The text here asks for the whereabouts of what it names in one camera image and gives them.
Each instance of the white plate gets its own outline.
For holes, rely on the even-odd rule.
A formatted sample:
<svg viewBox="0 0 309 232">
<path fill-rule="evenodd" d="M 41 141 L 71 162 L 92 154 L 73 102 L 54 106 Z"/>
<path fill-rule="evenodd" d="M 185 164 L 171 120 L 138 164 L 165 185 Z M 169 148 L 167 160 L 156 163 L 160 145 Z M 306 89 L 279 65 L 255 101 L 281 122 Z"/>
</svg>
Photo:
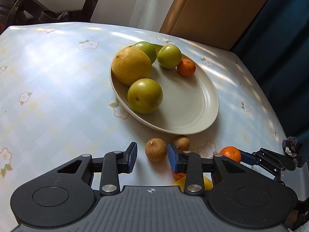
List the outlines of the white plate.
<svg viewBox="0 0 309 232">
<path fill-rule="evenodd" d="M 156 45 L 159 51 L 163 46 Z M 189 135 L 199 133 L 215 121 L 219 111 L 216 88 L 203 69 L 196 65 L 196 71 L 189 78 L 178 74 L 177 69 L 164 69 L 156 60 L 152 64 L 151 79 L 163 90 L 163 101 L 159 108 L 149 114 L 134 111 L 128 103 L 129 86 L 120 83 L 112 69 L 109 78 L 117 99 L 138 121 L 160 132 Z"/>
</svg>

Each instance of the plate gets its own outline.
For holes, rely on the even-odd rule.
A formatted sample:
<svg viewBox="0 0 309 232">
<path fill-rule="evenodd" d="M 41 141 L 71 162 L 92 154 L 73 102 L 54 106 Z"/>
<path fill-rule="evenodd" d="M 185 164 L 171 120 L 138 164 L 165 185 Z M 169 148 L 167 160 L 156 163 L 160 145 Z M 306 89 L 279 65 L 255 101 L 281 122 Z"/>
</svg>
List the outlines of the plate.
<svg viewBox="0 0 309 232">
<path fill-rule="evenodd" d="M 157 51 L 163 46 L 154 44 Z M 117 99 L 138 121 L 160 132 L 189 135 L 199 133 L 215 121 L 219 111 L 216 88 L 203 69 L 196 65 L 193 76 L 185 78 L 177 69 L 164 69 L 156 60 L 152 64 L 151 79 L 163 90 L 163 100 L 159 108 L 149 114 L 133 110 L 128 102 L 129 86 L 119 82 L 112 74 L 109 78 Z"/>
</svg>

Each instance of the small orange fruit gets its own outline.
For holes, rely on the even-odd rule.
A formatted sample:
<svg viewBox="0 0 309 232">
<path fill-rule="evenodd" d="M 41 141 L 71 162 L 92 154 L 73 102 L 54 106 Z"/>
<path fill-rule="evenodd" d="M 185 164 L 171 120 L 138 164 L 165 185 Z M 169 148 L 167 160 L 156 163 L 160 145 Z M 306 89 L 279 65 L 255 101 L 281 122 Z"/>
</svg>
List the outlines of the small orange fruit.
<svg viewBox="0 0 309 232">
<path fill-rule="evenodd" d="M 236 147 L 228 146 L 223 148 L 219 154 L 222 154 L 238 163 L 241 162 L 241 153 Z"/>
<path fill-rule="evenodd" d="M 192 76 L 195 72 L 195 63 L 191 59 L 184 58 L 177 66 L 177 71 L 184 77 Z"/>
<path fill-rule="evenodd" d="M 173 175 L 177 180 L 180 180 L 180 179 L 182 179 L 183 177 L 186 177 L 186 174 L 185 174 L 185 173 L 174 173 L 174 172 L 172 172 L 172 175 Z"/>
</svg>

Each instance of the floral tablecloth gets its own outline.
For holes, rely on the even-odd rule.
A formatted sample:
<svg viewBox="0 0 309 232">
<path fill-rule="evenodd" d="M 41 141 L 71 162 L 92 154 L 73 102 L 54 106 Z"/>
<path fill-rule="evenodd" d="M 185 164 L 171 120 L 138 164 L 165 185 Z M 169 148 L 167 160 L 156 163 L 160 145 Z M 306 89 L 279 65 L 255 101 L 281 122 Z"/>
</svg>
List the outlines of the floral tablecloth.
<svg viewBox="0 0 309 232">
<path fill-rule="evenodd" d="M 175 44 L 212 79 L 219 114 L 190 135 L 191 151 L 212 157 L 231 145 L 282 153 L 283 129 L 262 90 L 233 53 L 156 32 L 114 25 L 59 23 L 12 26 L 0 36 L 0 231 L 16 225 L 10 197 L 21 184 L 90 153 L 102 157 L 138 144 L 123 185 L 171 185 L 167 159 L 150 162 L 146 142 L 174 135 L 154 131 L 128 114 L 109 82 L 113 56 L 135 42 Z M 254 170 L 268 175 L 255 166 Z M 99 176 L 93 188 L 98 189 Z"/>
</svg>

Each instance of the screw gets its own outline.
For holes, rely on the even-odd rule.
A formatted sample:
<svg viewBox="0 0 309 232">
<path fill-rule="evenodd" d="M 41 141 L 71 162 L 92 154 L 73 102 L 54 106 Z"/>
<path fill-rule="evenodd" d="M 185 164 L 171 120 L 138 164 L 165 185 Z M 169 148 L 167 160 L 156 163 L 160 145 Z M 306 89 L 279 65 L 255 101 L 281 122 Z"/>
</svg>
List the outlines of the screw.
<svg viewBox="0 0 309 232">
<path fill-rule="evenodd" d="M 102 190 L 107 193 L 111 193 L 117 190 L 117 187 L 112 184 L 107 184 L 102 187 Z"/>
<path fill-rule="evenodd" d="M 200 185 L 197 184 L 192 184 L 187 186 L 187 190 L 189 190 L 190 192 L 196 193 L 202 190 L 202 187 Z"/>
</svg>

